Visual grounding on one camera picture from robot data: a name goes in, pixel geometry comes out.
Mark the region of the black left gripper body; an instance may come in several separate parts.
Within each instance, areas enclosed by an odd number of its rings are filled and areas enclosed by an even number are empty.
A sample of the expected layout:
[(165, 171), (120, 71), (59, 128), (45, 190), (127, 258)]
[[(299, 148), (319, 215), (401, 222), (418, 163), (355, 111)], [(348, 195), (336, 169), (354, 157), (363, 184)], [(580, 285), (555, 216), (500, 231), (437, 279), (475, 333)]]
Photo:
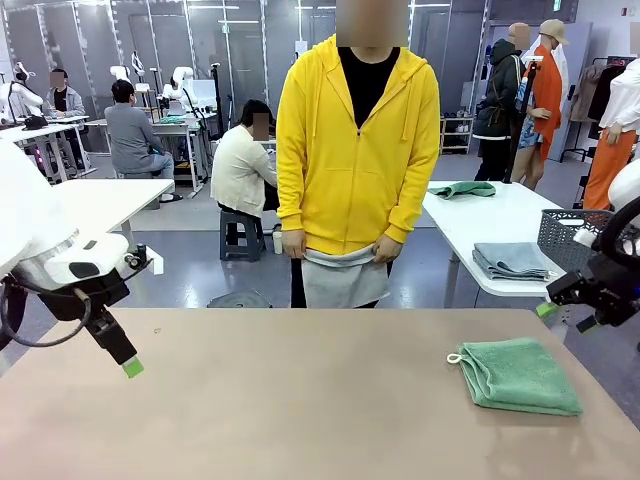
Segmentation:
[(92, 310), (85, 329), (102, 349), (118, 350), (121, 347), (123, 331), (105, 306)]

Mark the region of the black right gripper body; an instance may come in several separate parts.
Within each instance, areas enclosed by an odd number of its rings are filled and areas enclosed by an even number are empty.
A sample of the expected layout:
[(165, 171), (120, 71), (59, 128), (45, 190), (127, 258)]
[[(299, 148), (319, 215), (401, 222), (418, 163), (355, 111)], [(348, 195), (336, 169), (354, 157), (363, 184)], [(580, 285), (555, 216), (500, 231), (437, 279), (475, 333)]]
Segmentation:
[(621, 326), (639, 312), (639, 269), (620, 265), (603, 253), (588, 262), (591, 275), (581, 293), (594, 308), (598, 325)]

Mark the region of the person's left hand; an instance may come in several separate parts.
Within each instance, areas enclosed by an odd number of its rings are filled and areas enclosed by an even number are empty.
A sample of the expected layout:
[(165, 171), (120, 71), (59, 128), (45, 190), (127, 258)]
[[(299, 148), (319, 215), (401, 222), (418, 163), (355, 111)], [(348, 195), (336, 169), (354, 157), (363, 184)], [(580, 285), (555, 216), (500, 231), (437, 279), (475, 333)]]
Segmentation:
[(402, 243), (383, 234), (373, 245), (374, 261), (380, 264), (389, 263), (400, 255), (402, 248)]

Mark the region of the person's right hand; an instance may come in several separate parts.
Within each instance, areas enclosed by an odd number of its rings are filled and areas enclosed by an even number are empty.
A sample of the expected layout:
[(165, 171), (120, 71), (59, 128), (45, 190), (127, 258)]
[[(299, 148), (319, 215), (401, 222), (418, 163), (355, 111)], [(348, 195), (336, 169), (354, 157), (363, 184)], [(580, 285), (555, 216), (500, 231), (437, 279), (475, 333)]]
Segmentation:
[(306, 236), (303, 230), (289, 230), (282, 233), (283, 251), (292, 259), (302, 259), (306, 250)]

